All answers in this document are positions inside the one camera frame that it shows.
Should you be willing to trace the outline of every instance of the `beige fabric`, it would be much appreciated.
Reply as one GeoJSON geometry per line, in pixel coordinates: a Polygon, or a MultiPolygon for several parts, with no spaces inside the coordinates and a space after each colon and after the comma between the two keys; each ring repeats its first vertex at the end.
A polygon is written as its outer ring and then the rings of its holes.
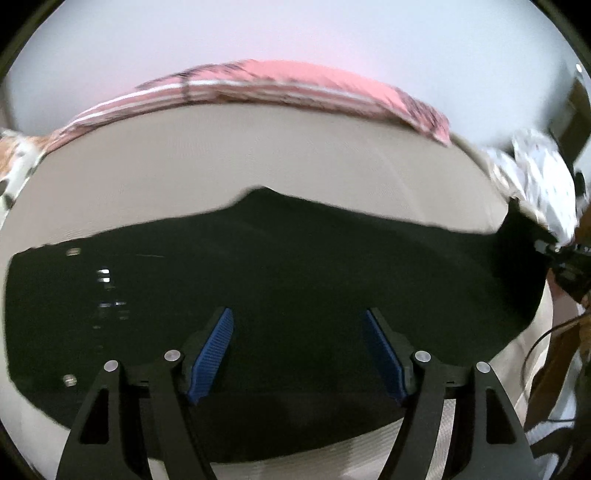
{"type": "MultiPolygon", "coordinates": [[[[188,106],[108,125],[48,155],[2,228],[0,274],[5,278],[10,257],[27,248],[216,209],[258,185],[462,231],[493,232],[506,214],[505,201],[466,153],[408,127],[280,106],[188,106]]],[[[532,325],[492,361],[514,405],[522,394],[519,366],[551,326],[551,312],[546,291],[532,325]]],[[[18,394],[7,379],[4,342],[0,349],[2,421],[27,459],[53,478],[67,429],[18,394]]],[[[533,357],[528,378],[532,365],[545,358],[545,347],[533,357]]],[[[442,431],[449,438],[453,412],[446,418],[442,431]]],[[[342,455],[330,456],[331,468],[308,478],[377,478],[396,431],[392,425],[387,434],[372,432],[328,448],[342,455]],[[356,449],[361,444],[369,446],[356,449]]],[[[320,454],[298,454],[285,459],[292,467],[269,467],[268,474],[259,468],[262,473],[252,478],[295,478],[290,471],[299,467],[293,462],[308,463],[320,454]]],[[[446,449],[439,449],[433,465],[443,465],[445,456],[446,449]]],[[[434,469],[431,478],[440,473],[441,467],[434,469]]],[[[237,476],[222,472],[219,478],[237,476]]]]}

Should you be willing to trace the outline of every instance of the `black fabric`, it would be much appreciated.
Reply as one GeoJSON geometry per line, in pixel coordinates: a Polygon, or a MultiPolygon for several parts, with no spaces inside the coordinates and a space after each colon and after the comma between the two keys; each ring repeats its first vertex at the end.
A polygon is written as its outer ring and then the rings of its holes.
{"type": "Polygon", "coordinates": [[[210,460],[321,446],[401,415],[389,400],[352,400],[385,395],[362,340],[367,307],[448,364],[489,360],[538,307],[547,272],[532,244],[540,235],[515,202],[497,234],[480,235],[257,189],[223,210],[15,255],[5,299],[9,373],[35,406],[71,426],[105,361],[152,361],[228,306],[235,333],[196,421],[201,415],[213,445],[230,438],[216,430],[232,418],[241,429],[274,425],[269,438],[295,432],[298,441],[255,451],[252,437],[235,433],[243,444],[222,445],[210,460]],[[72,248],[80,254],[66,255],[72,248]],[[75,387],[64,386],[66,374],[77,377],[75,387]],[[280,405],[277,414],[246,408],[254,394],[275,395],[260,398],[280,405]],[[311,400],[322,394],[336,403],[311,400]],[[223,407],[215,413],[214,404],[223,407]],[[312,404],[331,422],[304,413],[312,404]]]}

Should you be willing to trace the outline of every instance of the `black cable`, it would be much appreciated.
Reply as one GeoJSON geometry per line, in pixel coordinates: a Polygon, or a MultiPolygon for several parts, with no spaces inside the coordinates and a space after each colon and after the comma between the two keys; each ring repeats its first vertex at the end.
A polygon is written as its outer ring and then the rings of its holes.
{"type": "MultiPolygon", "coordinates": [[[[540,344],[540,342],[544,338],[546,338],[549,334],[551,334],[552,332],[555,332],[556,330],[560,330],[561,328],[564,328],[564,327],[568,327],[569,325],[572,325],[574,323],[579,323],[583,319],[583,317],[586,317],[587,315],[589,315],[589,312],[585,312],[585,313],[583,313],[581,315],[578,315],[577,317],[572,318],[572,319],[570,319],[570,320],[568,320],[568,321],[566,321],[564,323],[561,323],[560,325],[553,326],[551,329],[547,330],[542,336],[540,336],[534,342],[534,344],[530,348],[530,351],[527,352],[527,355],[525,356],[525,359],[523,360],[523,364],[521,364],[521,388],[523,390],[524,395],[526,396],[526,400],[527,400],[528,403],[530,402],[530,399],[527,396],[526,389],[525,389],[525,366],[527,364],[527,361],[530,358],[530,355],[534,351],[535,347],[537,347],[540,344]]],[[[565,422],[575,421],[575,420],[576,420],[576,418],[574,418],[574,419],[565,419],[565,420],[550,420],[550,419],[548,419],[548,420],[544,420],[544,421],[547,421],[547,422],[550,422],[550,423],[565,423],[565,422]]]]}

